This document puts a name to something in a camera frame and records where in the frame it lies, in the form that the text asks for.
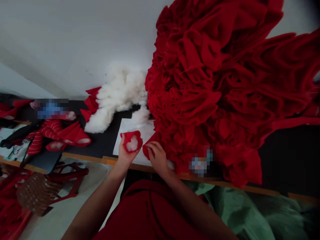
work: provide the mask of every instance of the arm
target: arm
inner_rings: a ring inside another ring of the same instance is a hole
[[[99,231],[130,164],[140,150],[127,153],[124,149],[124,139],[125,135],[123,134],[117,163],[109,172],[107,178],[84,203],[63,235],[62,240],[89,240]]]
[[[160,143],[150,142],[147,146],[153,168],[171,188],[193,225],[200,232],[212,238],[238,239],[213,209],[205,204],[169,169],[166,154]]]

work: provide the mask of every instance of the white wall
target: white wall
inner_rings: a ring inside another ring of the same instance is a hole
[[[0,93],[14,94],[23,98],[56,98],[33,82],[0,63]]]
[[[85,90],[108,81],[106,66],[114,60],[151,66],[155,24],[172,2],[1,0],[2,62],[55,96],[82,99]],[[285,0],[283,10],[269,36],[319,27],[308,0]]]

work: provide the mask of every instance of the forearm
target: forearm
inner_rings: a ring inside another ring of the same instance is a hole
[[[213,209],[178,179],[175,173],[167,174],[163,179],[200,232],[217,239],[238,239]]]
[[[62,240],[91,239],[99,231],[127,170],[128,167],[121,164],[113,167],[107,178],[81,207]]]

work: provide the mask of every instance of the hand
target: hand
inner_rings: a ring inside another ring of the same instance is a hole
[[[154,170],[159,174],[160,177],[165,178],[170,173],[171,170],[168,166],[167,156],[162,146],[158,142],[149,142],[147,145],[150,162]]]
[[[140,149],[136,150],[133,153],[128,153],[124,147],[124,140],[125,139],[126,139],[126,135],[123,134],[120,145],[119,145],[119,158],[118,158],[117,162],[121,163],[121,165],[125,165],[125,166],[129,167],[130,164],[132,163],[132,161],[138,155]]]

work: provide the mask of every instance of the person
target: person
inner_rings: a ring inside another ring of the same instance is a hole
[[[124,140],[125,135],[117,163],[84,203],[62,240],[238,239],[213,209],[169,169],[166,153],[158,142],[150,142],[147,147],[152,167],[166,185],[147,179],[133,183],[99,231],[139,152],[127,153]]]

